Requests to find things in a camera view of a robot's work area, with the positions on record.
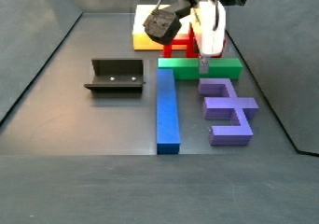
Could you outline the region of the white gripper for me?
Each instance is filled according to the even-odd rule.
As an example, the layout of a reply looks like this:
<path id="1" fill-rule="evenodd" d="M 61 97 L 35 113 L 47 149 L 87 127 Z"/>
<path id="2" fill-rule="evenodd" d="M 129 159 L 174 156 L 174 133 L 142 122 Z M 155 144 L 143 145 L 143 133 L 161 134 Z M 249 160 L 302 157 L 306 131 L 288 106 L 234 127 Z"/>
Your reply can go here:
<path id="1" fill-rule="evenodd" d="M 193 9 L 193 28 L 200 48 L 200 73 L 210 72 L 210 58 L 218 56 L 225 46 L 226 9 L 210 0 L 204 0 Z"/>

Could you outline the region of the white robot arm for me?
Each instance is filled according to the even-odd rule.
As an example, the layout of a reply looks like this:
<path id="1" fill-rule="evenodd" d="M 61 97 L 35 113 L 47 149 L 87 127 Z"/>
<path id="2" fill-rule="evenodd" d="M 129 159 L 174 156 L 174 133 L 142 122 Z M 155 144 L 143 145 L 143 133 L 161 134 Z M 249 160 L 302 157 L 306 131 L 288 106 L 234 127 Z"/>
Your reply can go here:
<path id="1" fill-rule="evenodd" d="M 225 48 L 228 14 L 226 6 L 244 6 L 249 0 L 189 0 L 192 3 L 192 26 L 198 46 L 198 69 L 210 71 L 213 57 L 221 56 Z"/>

